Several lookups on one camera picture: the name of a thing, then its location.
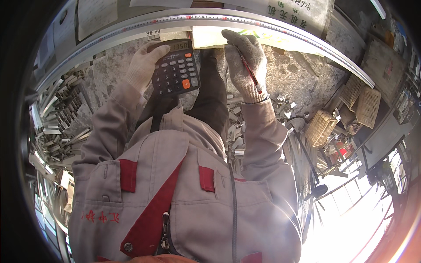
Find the gray work jacket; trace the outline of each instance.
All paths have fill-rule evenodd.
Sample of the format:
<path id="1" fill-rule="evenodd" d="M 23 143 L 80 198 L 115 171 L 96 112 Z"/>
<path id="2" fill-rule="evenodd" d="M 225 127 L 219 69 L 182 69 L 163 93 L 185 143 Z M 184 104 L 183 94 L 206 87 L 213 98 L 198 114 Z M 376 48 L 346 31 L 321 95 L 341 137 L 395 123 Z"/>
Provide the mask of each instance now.
<path id="1" fill-rule="evenodd" d="M 206 123 L 165 114 L 160 130 L 152 119 L 128 130 L 146 100 L 121 82 L 93 116 L 93 131 L 75 161 L 69 240 L 76 263 L 127 261 L 153 255 L 161 245 L 163 213 L 170 214 L 171 247 L 203 262 L 232 262 L 233 197 L 221 137 Z M 292 167 L 284 162 L 287 129 L 270 100 L 243 105 L 247 129 L 237 193 L 237 258 L 253 262 L 298 262 L 301 230 Z"/>

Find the red pencil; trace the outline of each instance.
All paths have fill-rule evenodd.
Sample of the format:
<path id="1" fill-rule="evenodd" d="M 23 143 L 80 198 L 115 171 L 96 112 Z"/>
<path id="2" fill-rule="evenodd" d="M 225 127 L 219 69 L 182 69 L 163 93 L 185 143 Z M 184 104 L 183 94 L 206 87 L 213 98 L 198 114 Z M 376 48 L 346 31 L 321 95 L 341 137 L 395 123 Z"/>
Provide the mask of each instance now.
<path id="1" fill-rule="evenodd" d="M 248 65 L 246 59 L 244 58 L 244 56 L 241 53 L 241 51 L 239 50 L 239 48 L 236 45 L 233 45 L 233 46 L 235 46 L 235 48 L 237 49 L 238 53 L 240 54 L 241 61 L 244 64 L 245 68 L 247 69 L 248 74 L 250 75 L 251 79 L 253 80 L 254 85 L 256 86 L 257 92 L 259 94 L 261 94 L 262 93 L 262 90 L 260 88 L 259 82 L 257 82 L 257 79 L 256 79 L 256 77 L 253 74 L 253 71 L 251 70 L 250 66 Z"/>

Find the zipper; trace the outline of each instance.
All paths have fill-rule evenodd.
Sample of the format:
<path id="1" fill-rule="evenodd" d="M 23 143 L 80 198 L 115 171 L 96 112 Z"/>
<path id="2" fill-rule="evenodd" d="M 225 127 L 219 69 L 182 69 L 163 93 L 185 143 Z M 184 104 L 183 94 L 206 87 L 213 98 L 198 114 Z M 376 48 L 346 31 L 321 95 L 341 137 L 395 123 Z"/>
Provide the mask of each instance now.
<path id="1" fill-rule="evenodd" d="M 171 226 L 170 226 L 170 214 L 168 212 L 164 212 L 162 214 L 162 238 L 161 238 L 161 247 L 158 248 L 158 254 L 174 254 L 182 256 L 180 253 L 176 251 L 173 246 L 173 242 L 171 240 Z"/>
<path id="2" fill-rule="evenodd" d="M 168 242 L 168 223 L 170 222 L 170 214 L 164 212 L 162 215 L 163 225 L 162 225 L 162 238 L 161 238 L 161 247 L 165 250 L 170 248 L 170 243 Z"/>

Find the orange plus button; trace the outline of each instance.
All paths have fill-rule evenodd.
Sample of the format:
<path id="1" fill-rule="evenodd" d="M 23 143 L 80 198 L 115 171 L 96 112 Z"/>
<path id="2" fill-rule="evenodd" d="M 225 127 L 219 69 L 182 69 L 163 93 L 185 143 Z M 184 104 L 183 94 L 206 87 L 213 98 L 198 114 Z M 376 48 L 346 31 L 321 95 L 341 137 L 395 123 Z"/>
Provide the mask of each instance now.
<path id="1" fill-rule="evenodd" d="M 183 80 L 183 88 L 186 90 L 190 87 L 190 81 L 189 80 Z"/>

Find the zipper pull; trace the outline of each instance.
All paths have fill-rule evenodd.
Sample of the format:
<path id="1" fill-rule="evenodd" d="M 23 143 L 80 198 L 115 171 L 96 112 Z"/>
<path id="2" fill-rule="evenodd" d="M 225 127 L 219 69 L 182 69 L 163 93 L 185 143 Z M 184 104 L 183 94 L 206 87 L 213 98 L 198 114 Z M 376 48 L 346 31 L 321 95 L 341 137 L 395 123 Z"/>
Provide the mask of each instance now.
<path id="1" fill-rule="evenodd" d="M 168 234 L 168 223 L 170 222 L 170 214 L 168 212 L 164 212 L 162 215 L 163 225 L 162 225 L 162 238 L 161 238 L 161 247 L 165 250 L 170 248 L 170 243 L 168 242 L 167 234 Z"/>

